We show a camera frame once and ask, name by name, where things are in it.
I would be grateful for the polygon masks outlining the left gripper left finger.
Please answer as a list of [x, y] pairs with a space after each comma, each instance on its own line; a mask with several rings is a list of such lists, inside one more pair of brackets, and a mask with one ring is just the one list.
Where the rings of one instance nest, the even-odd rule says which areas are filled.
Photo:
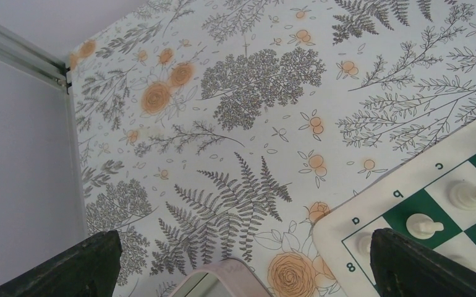
[[112, 296], [121, 255], [119, 233], [101, 231], [0, 285], [0, 296]]

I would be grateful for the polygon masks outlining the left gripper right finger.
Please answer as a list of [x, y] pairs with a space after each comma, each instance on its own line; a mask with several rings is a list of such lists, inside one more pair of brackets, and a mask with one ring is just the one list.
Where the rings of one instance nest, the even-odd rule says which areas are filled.
[[372, 233], [370, 267], [380, 296], [476, 296], [476, 272], [390, 228]]

